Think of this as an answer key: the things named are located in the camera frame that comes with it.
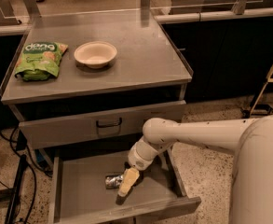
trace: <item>open drawer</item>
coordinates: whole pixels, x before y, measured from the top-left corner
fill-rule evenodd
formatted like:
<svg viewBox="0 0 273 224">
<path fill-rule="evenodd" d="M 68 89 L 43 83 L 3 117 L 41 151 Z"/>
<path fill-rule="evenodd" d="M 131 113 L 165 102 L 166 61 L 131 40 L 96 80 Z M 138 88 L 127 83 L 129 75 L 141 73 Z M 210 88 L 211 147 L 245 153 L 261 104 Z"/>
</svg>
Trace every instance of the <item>open drawer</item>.
<svg viewBox="0 0 273 224">
<path fill-rule="evenodd" d="M 107 175 L 121 175 L 128 151 L 54 161 L 48 223 L 148 223 L 195 212 L 199 197 L 188 198 L 171 150 L 154 160 L 121 205 L 118 189 L 106 189 Z"/>
<path fill-rule="evenodd" d="M 56 147 L 89 140 L 141 133 L 146 120 L 181 120 L 185 101 L 141 105 L 50 119 L 24 121 L 20 129 L 32 148 Z"/>
</svg>

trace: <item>white robotic arm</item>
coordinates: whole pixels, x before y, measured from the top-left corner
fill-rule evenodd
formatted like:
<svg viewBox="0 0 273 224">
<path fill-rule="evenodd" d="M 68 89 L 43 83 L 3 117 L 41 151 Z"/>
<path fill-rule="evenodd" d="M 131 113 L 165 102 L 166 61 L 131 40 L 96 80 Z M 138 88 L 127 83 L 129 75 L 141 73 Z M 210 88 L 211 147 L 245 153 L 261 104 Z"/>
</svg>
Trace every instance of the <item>white robotic arm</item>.
<svg viewBox="0 0 273 224">
<path fill-rule="evenodd" d="M 118 195 L 125 197 L 155 156 L 175 142 L 219 147 L 234 153 L 229 222 L 273 223 L 273 116 L 197 123 L 150 119 L 129 152 Z"/>
</svg>

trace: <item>drawer front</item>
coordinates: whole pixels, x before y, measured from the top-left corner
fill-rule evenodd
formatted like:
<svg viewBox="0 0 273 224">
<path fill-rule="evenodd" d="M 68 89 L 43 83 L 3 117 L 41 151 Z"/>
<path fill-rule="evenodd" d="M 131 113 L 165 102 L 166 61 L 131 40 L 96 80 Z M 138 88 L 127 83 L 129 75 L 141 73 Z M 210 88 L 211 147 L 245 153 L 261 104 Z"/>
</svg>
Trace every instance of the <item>drawer front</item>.
<svg viewBox="0 0 273 224">
<path fill-rule="evenodd" d="M 26 121 L 20 129 L 32 148 L 55 147 L 89 140 L 141 133 L 146 120 L 181 120 L 185 101 L 143 105 L 53 119 Z"/>
</svg>

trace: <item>floor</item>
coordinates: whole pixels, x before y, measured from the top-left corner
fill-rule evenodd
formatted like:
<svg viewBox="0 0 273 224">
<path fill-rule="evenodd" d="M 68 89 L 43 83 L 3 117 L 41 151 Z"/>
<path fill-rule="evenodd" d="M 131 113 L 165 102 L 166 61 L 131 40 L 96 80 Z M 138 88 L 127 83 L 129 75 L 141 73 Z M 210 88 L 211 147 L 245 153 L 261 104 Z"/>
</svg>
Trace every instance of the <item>floor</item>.
<svg viewBox="0 0 273 224">
<path fill-rule="evenodd" d="M 17 16 L 27 16 L 20 0 L 10 0 Z M 151 0 L 152 7 L 162 7 L 158 11 L 166 13 L 171 0 Z M 52 15 L 68 12 L 99 11 L 106 9 L 128 9 L 140 6 L 140 0 L 45 0 L 38 3 L 41 14 Z M 188 104 L 183 122 L 204 120 L 242 119 L 241 109 L 247 107 L 252 97 L 217 100 Z M 273 95 L 264 95 L 264 101 L 273 103 Z M 12 129 L 3 130 L 9 138 Z M 194 214 L 160 220 L 156 224 L 226 224 L 228 223 L 229 193 L 233 156 L 210 149 L 176 143 L 173 148 L 174 159 L 181 174 L 187 195 L 199 196 L 201 205 Z M 0 136 L 0 180 L 12 187 L 19 158 L 12 152 L 9 142 Z M 34 208 L 28 219 L 31 224 L 45 224 L 48 220 L 48 207 L 52 180 L 35 170 L 37 193 Z M 33 198 L 34 178 L 31 170 L 24 174 L 20 191 L 20 207 L 15 223 L 21 223 L 29 210 Z M 5 222 L 8 201 L 0 202 L 0 223 Z"/>
<path fill-rule="evenodd" d="M 247 108 L 252 97 L 216 100 L 188 104 L 183 122 L 204 120 L 242 119 L 242 108 Z M 261 101 L 273 106 L 273 94 L 264 94 Z M 9 138 L 12 129 L 2 131 Z M 174 217 L 154 222 L 155 224 L 225 224 L 228 223 L 229 193 L 233 156 L 202 147 L 176 143 L 173 155 L 184 187 L 189 197 L 199 196 L 202 200 L 194 214 Z M 0 180 L 8 187 L 13 186 L 19 158 L 12 152 L 9 142 L 0 136 Z M 51 178 L 35 170 L 37 193 L 34 208 L 28 223 L 43 224 L 48 221 L 48 207 L 51 191 Z M 24 174 L 20 190 L 20 210 L 17 221 L 24 220 L 33 197 L 34 181 L 30 169 Z M 4 223 L 8 201 L 0 202 L 0 223 Z"/>
</svg>

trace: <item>speckled floor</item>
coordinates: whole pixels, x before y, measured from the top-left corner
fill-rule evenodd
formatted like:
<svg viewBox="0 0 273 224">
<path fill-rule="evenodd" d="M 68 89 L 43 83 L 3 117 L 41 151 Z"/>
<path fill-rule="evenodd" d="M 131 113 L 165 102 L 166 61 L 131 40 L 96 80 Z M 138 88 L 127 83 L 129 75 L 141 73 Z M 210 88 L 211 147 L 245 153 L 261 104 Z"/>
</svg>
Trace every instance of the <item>speckled floor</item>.
<svg viewBox="0 0 273 224">
<path fill-rule="evenodd" d="M 247 107 L 251 99 L 252 97 L 247 96 L 188 104 L 184 111 L 183 122 L 241 119 L 240 110 Z M 264 96 L 264 99 L 273 102 L 273 98 L 267 95 Z M 3 135 L 9 137 L 11 132 L 11 129 L 6 129 L 3 131 Z M 174 145 L 173 155 L 188 196 L 199 196 L 202 203 L 194 214 L 160 220 L 156 224 L 227 223 L 233 156 L 182 143 Z M 11 151 L 9 142 L 0 136 L 0 180 L 9 187 L 13 186 L 18 161 L 19 158 Z M 43 224 L 48 220 L 51 178 L 38 170 L 35 172 L 37 193 L 29 223 Z M 27 169 L 20 190 L 20 211 L 16 218 L 17 221 L 25 219 L 33 196 L 33 189 L 32 172 Z M 7 206 L 8 201 L 0 203 L 0 223 L 5 222 Z"/>
</svg>

